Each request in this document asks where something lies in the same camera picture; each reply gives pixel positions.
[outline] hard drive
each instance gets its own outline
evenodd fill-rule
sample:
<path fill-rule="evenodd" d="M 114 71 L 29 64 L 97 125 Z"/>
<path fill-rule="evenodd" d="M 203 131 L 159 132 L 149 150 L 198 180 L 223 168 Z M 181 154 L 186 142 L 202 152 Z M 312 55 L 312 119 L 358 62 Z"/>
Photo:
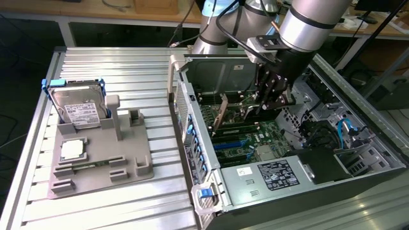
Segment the hard drive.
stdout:
<path fill-rule="evenodd" d="M 102 80 L 42 82 L 42 90 L 57 109 L 62 123 L 71 123 L 75 129 L 99 126 L 99 120 L 109 117 L 105 107 Z"/>

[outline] warning label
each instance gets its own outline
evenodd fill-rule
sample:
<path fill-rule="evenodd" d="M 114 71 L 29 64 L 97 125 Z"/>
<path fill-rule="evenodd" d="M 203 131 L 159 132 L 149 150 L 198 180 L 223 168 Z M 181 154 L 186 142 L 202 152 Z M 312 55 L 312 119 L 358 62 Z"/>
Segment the warning label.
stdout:
<path fill-rule="evenodd" d="M 268 190 L 274 191 L 299 184 L 286 160 L 256 166 Z"/>
<path fill-rule="evenodd" d="M 74 126 L 99 122 L 94 103 L 65 105 L 67 117 Z"/>

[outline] cable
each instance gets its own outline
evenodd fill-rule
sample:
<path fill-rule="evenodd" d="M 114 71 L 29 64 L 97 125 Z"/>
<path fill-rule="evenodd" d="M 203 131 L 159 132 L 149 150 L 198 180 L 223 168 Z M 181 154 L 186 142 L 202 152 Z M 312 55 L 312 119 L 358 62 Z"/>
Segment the cable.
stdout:
<path fill-rule="evenodd" d="M 211 18 L 213 18 L 213 13 L 214 13 L 214 9 L 215 9 L 215 3 L 217 3 L 217 0 L 214 0 L 214 2 L 213 2 L 211 15 L 210 15 L 210 17 L 209 17 L 209 20 L 206 21 L 206 25 L 205 25 L 203 29 L 201 30 L 201 32 L 199 32 L 195 36 L 193 36 L 193 37 L 190 37 L 190 38 L 187 38 L 187 39 L 185 39 L 185 40 L 181 40 L 179 42 L 174 42 L 174 43 L 170 45 L 170 47 L 177 47 L 179 44 L 182 44 L 182 43 L 185 43 L 185 42 L 187 42 L 187 41 L 190 41 L 190 40 L 198 38 L 198 36 L 203 34 L 206 28 L 209 27 Z"/>
<path fill-rule="evenodd" d="M 283 130 L 284 133 L 292 135 L 294 137 L 296 137 L 296 138 L 299 138 L 299 139 L 306 139 L 306 138 L 299 137 L 298 135 L 292 134 L 292 132 L 287 131 L 286 129 L 280 129 L 280 130 Z"/>
<path fill-rule="evenodd" d="M 351 45 L 352 45 L 352 42 L 354 42 L 354 41 L 352 41 L 352 38 L 355 37 L 356 32 L 358 32 L 358 30 L 359 30 L 359 28 L 360 28 L 360 26 L 362 26 L 363 20 L 366 19 L 366 17 L 367 17 L 368 14 L 370 14 L 370 11 L 366 11 L 364 14 L 362 15 L 360 24 L 359 24 L 359 26 L 358 26 L 355 32 L 352 33 L 352 36 L 351 36 L 350 42 L 348 42 L 348 46 L 347 46 L 347 48 L 346 48 L 346 50 L 344 50 L 344 52 L 343 52 L 340 58 L 331 64 L 332 67 L 334 67 L 334 66 L 340 62 L 340 60 L 343 59 L 343 57 L 344 57 L 344 55 L 346 55 L 346 53 L 347 53 L 347 51 L 348 51 L 348 49 L 350 49 L 350 47 L 351 47 Z"/>
<path fill-rule="evenodd" d="M 224 13 L 228 11 L 228 9 L 236 4 L 238 0 L 234 0 L 231 4 L 223 9 L 220 14 L 215 18 L 215 26 L 220 30 L 220 32 L 230 38 L 250 54 L 252 54 L 256 58 L 259 58 L 262 61 L 264 61 L 266 64 L 270 64 L 271 66 L 275 66 L 274 62 L 267 59 L 264 56 L 258 54 L 246 44 L 243 44 L 220 26 L 219 19 L 224 15 Z"/>
<path fill-rule="evenodd" d="M 9 142 L 6 142 L 5 144 L 2 144 L 2 145 L 0 146 L 0 149 L 1 149 L 2 147 L 5 147 L 6 145 L 9 145 L 13 141 L 18 140 L 18 139 L 19 139 L 21 137 L 23 137 L 26 134 L 22 134 L 19 137 L 11 139 Z"/>
<path fill-rule="evenodd" d="M 304 111 L 304 113 L 302 114 L 302 117 L 300 117 L 299 124 L 302 124 L 303 117 L 307 116 L 307 114 L 318 107 L 320 102 L 322 102 L 322 100 L 319 99 L 319 101 L 312 105 L 312 107 L 308 110 Z"/>
<path fill-rule="evenodd" d="M 9 140 L 9 138 L 10 138 L 10 135 L 11 135 L 11 133 L 13 133 L 13 130 L 14 130 L 17 124 L 18 124 L 18 121 L 17 121 L 17 119 L 14 119 L 13 117 L 10 117 L 10 116 L 7 116 L 7 115 L 0 114 L 0 116 L 2 116 L 2 117 L 5 117 L 5 118 L 10 119 L 10 120 L 14 122 L 14 124 L 13 124 L 13 126 L 11 126 L 11 129 L 10 129 L 10 131 L 7 132 L 6 139 L 5 139 L 3 142 L 0 144 L 0 146 L 1 146 L 1 145 L 3 145 L 3 144 L 7 142 L 7 140 Z"/>
<path fill-rule="evenodd" d="M 279 33 L 279 28 L 278 28 L 278 25 L 275 24 L 276 18 L 274 19 L 274 18 L 267 14 L 267 11 L 266 11 L 266 8 L 264 8 L 264 5 L 263 5 L 262 0 L 259 0 L 259 5 L 260 5 L 260 8 L 262 8 L 263 14 L 266 15 L 266 17 L 267 17 L 268 20 L 270 20 L 270 25 L 274 27 L 276 33 Z"/>
<path fill-rule="evenodd" d="M 130 8 L 131 6 L 130 5 L 126 5 L 126 6 L 117 6 L 117 5 L 111 5 L 106 2 L 106 0 L 101 0 L 103 5 L 110 7 L 110 8 L 114 8 L 117 9 L 119 12 L 125 12 L 123 8 Z"/>
<path fill-rule="evenodd" d="M 400 124 L 398 123 L 398 121 L 395 120 L 395 118 L 392 117 L 391 113 L 387 111 L 390 118 L 392 119 L 392 121 L 395 122 L 396 126 L 400 128 L 400 130 L 403 131 L 403 134 L 406 134 L 406 136 L 409 136 L 409 132 L 407 129 L 404 129 Z"/>
<path fill-rule="evenodd" d="M 264 7 L 264 5 L 263 5 L 262 0 L 259 0 L 259 5 L 260 5 L 260 8 L 262 8 L 263 14 L 266 15 L 266 17 L 268 17 L 268 20 L 270 20 L 271 22 L 275 21 L 275 19 L 272 19 L 272 17 L 267 14 L 266 7 Z"/>
<path fill-rule="evenodd" d="M 190 6 L 189 6 L 189 10 L 187 10 L 187 12 L 186 12 L 186 15 L 185 15 L 183 19 L 179 21 L 177 27 L 174 28 L 173 35 L 171 35 L 170 39 L 169 39 L 169 42 L 167 42 L 166 47 L 170 46 L 170 42 L 171 42 L 171 40 L 173 40 L 173 38 L 174 38 L 174 36 L 175 36 L 175 34 L 177 34 L 177 31 L 178 31 L 178 30 L 182 28 L 182 26 L 183 26 L 185 20 L 186 20 L 186 18 L 187 18 L 187 15 L 190 14 L 190 11 L 191 11 L 191 9 L 193 9 L 193 6 L 194 6 L 194 0 L 191 0 Z"/>
<path fill-rule="evenodd" d="M 21 57 L 19 54 L 18 54 L 17 52 L 14 52 L 14 51 L 5 45 L 5 43 L 2 42 L 1 39 L 0 39 L 0 44 L 3 46 L 5 50 L 6 50 L 13 56 L 17 57 L 17 60 L 14 61 L 14 63 L 11 64 L 11 66 L 10 66 L 9 68 L 11 68 L 11 67 L 15 66 L 17 62 L 19 61 L 19 59 L 22 59 L 22 60 L 25 60 L 25 61 L 27 61 L 27 62 L 30 62 L 30 63 L 33 63 L 33 64 L 37 64 L 37 65 L 41 65 L 41 66 L 47 66 L 46 64 L 43 64 L 43 63 L 41 63 L 41 62 L 35 62 L 35 61 L 33 61 L 33 60 L 30 60 L 30 59 L 27 59 L 27 58 L 25 58 L 25 57 Z"/>
<path fill-rule="evenodd" d="M 13 28 L 15 28 L 23 36 L 26 36 L 31 42 L 34 42 L 46 52 L 53 52 L 51 50 L 46 49 L 3 16 L 2 14 L 0 14 L 0 17 L 7 22 L 9 25 L 13 26 Z"/>
<path fill-rule="evenodd" d="M 406 114 L 403 114 L 402 110 L 398 110 L 398 112 L 402 114 L 402 116 L 409 119 L 409 117 L 406 116 Z"/>

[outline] motherboard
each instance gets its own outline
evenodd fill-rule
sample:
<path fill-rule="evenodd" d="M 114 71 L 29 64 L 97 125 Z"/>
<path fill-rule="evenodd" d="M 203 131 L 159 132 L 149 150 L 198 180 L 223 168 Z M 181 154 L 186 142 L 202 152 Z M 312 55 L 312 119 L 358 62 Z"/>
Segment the motherboard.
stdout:
<path fill-rule="evenodd" d="M 203 122 L 220 167 L 267 161 L 283 157 L 290 145 L 280 133 L 275 121 L 247 121 L 242 119 L 242 108 L 254 104 L 251 93 L 242 94 L 239 100 L 227 103 L 222 123 L 217 130 L 211 126 L 219 115 L 219 100 L 213 104 L 201 104 Z"/>

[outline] robotic arm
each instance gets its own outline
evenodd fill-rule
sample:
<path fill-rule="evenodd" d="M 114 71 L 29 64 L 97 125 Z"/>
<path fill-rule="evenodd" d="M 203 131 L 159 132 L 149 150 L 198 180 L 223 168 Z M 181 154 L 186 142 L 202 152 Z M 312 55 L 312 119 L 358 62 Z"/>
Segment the robotic arm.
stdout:
<path fill-rule="evenodd" d="M 228 38 L 242 46 L 250 61 L 258 64 L 254 85 L 259 106 L 255 113 L 295 103 L 290 94 L 292 82 L 310 63 L 350 2 L 292 0 L 279 30 L 270 35 L 270 17 L 276 16 L 275 0 L 246 0 L 243 7 L 238 6 L 238 0 L 206 0 L 202 34 L 194 43 L 193 53 L 226 53 Z"/>

